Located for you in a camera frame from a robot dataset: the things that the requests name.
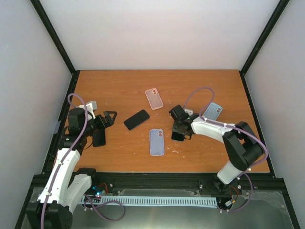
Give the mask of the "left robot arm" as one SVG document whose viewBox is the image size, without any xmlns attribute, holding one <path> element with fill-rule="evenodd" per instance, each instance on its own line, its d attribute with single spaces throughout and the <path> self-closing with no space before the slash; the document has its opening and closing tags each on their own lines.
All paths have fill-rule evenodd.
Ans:
<svg viewBox="0 0 305 229">
<path fill-rule="evenodd" d="M 68 113 L 68 132 L 63 134 L 53 170 L 37 200 L 29 203 L 26 215 L 33 229 L 69 229 L 73 212 L 86 191 L 98 189 L 99 180 L 93 168 L 79 169 L 72 176 L 77 162 L 92 138 L 93 147 L 106 144 L 105 129 L 115 122 L 117 112 L 104 111 L 95 115 L 87 106 L 73 108 Z"/>
</svg>

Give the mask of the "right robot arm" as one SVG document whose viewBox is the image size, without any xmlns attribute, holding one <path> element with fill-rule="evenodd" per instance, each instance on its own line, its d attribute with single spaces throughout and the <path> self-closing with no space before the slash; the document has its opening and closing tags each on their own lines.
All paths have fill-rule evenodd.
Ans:
<svg viewBox="0 0 305 229">
<path fill-rule="evenodd" d="M 169 111 L 174 120 L 173 132 L 184 137 L 203 135 L 224 144 L 228 162 L 212 182 L 214 189 L 225 192 L 243 172 L 259 164 L 259 158 L 268 156 L 266 146 L 256 137 L 248 123 L 226 124 L 200 114 L 188 114 L 180 105 Z"/>
</svg>

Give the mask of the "lavender phone case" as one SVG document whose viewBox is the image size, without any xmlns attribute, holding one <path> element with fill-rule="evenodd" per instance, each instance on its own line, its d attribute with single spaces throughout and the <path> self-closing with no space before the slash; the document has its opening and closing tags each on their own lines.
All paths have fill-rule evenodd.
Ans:
<svg viewBox="0 0 305 229">
<path fill-rule="evenodd" d="M 163 156 L 165 154 L 162 129 L 151 129 L 149 131 L 149 148 L 151 156 Z"/>
</svg>

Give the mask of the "light blue phone case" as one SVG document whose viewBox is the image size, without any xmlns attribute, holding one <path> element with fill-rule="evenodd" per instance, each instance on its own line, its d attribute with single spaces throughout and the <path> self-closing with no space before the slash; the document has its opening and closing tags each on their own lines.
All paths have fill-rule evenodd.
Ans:
<svg viewBox="0 0 305 229">
<path fill-rule="evenodd" d="M 208 119 L 216 121 L 222 110 L 223 108 L 220 105 L 216 103 L 210 103 L 210 105 L 205 110 L 203 116 Z"/>
</svg>

